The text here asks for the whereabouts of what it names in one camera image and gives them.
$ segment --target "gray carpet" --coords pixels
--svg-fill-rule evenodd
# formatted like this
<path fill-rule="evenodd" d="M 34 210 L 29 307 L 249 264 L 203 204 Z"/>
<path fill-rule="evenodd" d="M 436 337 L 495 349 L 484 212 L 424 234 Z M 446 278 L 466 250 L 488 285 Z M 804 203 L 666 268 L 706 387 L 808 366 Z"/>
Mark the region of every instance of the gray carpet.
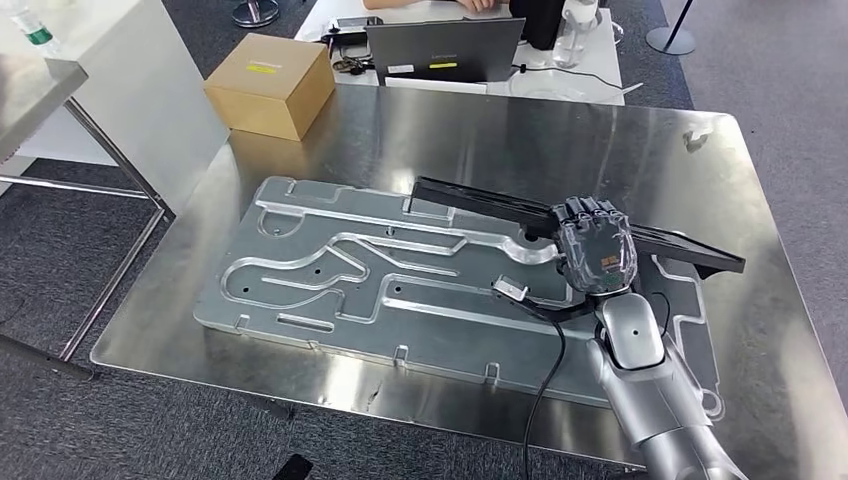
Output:
<path fill-rule="evenodd" d="M 312 1 L 283 2 L 281 20 L 260 32 L 293 36 Z M 235 3 L 165 1 L 204 75 L 245 34 L 229 21 Z M 664 24 L 658 0 L 618 0 L 613 12 L 627 32 L 619 46 L 623 80 L 646 82 L 628 103 L 691 108 L 679 63 L 642 41 L 644 31 Z M 38 160 L 27 174 L 129 186 L 114 168 L 50 160 Z M 11 187 L 0 197 L 0 332 L 57 352 L 151 212 L 142 201 Z M 163 234 L 158 229 L 151 243 Z M 122 283 L 78 362 L 88 364 L 87 352 L 129 284 Z M 96 381 L 80 382 L 0 352 L 0 386 L 2 478 L 271 479 L 294 453 L 314 463 L 311 479 L 520 476 L 516 445 L 131 372 L 101 370 Z M 537 449 L 531 461 L 537 479 L 621 472 Z"/>
<path fill-rule="evenodd" d="M 684 0 L 665 0 L 677 15 Z M 848 399 L 848 2 L 695 2 L 683 69 L 699 110 L 742 128 L 843 403 Z"/>

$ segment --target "stainless steel tabletop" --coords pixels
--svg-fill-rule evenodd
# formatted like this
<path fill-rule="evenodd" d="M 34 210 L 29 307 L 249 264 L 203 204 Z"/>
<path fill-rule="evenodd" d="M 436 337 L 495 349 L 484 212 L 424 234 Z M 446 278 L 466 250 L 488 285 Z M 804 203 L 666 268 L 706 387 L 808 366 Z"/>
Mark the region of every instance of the stainless steel tabletop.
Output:
<path fill-rule="evenodd" d="M 76 62 L 0 54 L 0 162 L 87 78 Z"/>
<path fill-rule="evenodd" d="M 751 478 L 848 475 L 848 419 L 736 121 L 723 114 L 339 86 L 303 143 L 234 132 L 92 351 L 96 363 L 509 441 L 531 396 L 206 329 L 198 292 L 271 175 L 408 192 L 428 175 L 633 221 L 747 258 L 704 284 L 726 416 Z M 639 463 L 609 410 L 546 399 L 532 443 Z"/>

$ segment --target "black cable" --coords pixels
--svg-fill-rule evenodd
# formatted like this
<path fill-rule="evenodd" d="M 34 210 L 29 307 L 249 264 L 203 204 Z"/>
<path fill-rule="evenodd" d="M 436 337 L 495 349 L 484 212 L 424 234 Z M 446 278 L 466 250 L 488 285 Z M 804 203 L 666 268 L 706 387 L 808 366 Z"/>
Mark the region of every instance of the black cable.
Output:
<path fill-rule="evenodd" d="M 530 416 L 527 417 L 527 426 L 524 428 L 524 441 L 521 444 L 524 456 L 524 480 L 530 480 L 530 429 L 533 427 L 533 417 L 536 416 L 536 409 L 539 408 L 539 403 L 542 401 L 542 395 L 544 395 L 545 390 L 548 389 L 548 384 L 551 383 L 551 380 L 554 378 L 554 375 L 556 375 L 557 370 L 559 370 L 562 359 L 565 357 L 565 334 L 562 333 L 562 327 L 560 327 L 557 322 L 551 322 L 551 325 L 554 326 L 559 334 L 559 356 L 557 356 L 554 366 L 551 367 L 551 371 L 548 372 L 548 376 L 545 377 L 545 380 L 541 385 L 539 385 L 539 391 L 536 392 L 536 399 L 533 401 L 533 408 L 530 410 Z"/>
<path fill-rule="evenodd" d="M 592 78 L 598 80 L 599 82 L 603 83 L 604 85 L 610 86 L 612 88 L 616 88 L 618 90 L 623 90 L 622 87 L 619 87 L 618 85 L 611 83 L 611 82 L 608 82 L 608 81 L 604 80 L 603 78 L 595 75 L 594 73 L 589 73 L 589 72 L 575 72 L 575 71 L 572 71 L 572 70 L 566 70 L 564 68 L 559 68 L 559 67 L 530 68 L 530 67 L 527 66 L 526 63 L 522 63 L 521 65 L 513 65 L 512 68 L 517 68 L 518 71 L 520 71 L 521 73 L 524 73 L 524 72 L 546 72 L 548 70 L 556 70 L 558 72 L 569 73 L 571 75 L 580 75 L 580 76 L 583 76 L 583 77 L 592 77 Z"/>
<path fill-rule="evenodd" d="M 663 327 L 663 333 L 660 335 L 664 337 L 666 332 L 668 332 L 668 320 L 671 318 L 671 302 L 668 301 L 668 297 L 662 292 L 651 292 L 651 295 L 659 295 L 665 300 L 665 326 Z"/>

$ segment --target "gray laptop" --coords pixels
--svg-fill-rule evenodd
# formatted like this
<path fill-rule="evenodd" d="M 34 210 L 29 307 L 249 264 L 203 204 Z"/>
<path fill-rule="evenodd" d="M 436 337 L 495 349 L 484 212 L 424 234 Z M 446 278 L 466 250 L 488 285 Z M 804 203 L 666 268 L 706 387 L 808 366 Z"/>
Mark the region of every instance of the gray laptop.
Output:
<path fill-rule="evenodd" d="M 523 18 L 365 27 L 380 85 L 386 76 L 450 82 L 509 78 Z"/>

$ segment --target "stanchion base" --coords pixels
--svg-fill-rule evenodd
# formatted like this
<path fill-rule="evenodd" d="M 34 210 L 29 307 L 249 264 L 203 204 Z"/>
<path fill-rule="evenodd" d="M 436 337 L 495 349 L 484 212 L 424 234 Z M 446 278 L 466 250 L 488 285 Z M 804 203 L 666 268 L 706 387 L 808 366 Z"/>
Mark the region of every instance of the stanchion base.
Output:
<path fill-rule="evenodd" d="M 233 10 L 233 21 L 242 28 L 259 28 L 270 25 L 280 16 L 280 6 L 274 0 L 259 0 L 256 14 L 250 11 L 250 2 L 244 2 Z"/>
<path fill-rule="evenodd" d="M 668 38 L 671 36 L 671 30 L 671 27 L 655 28 L 648 32 L 645 40 L 654 50 L 668 55 L 686 55 L 695 50 L 695 37 L 682 28 L 677 31 L 677 35 L 675 35 L 671 45 L 666 48 Z"/>

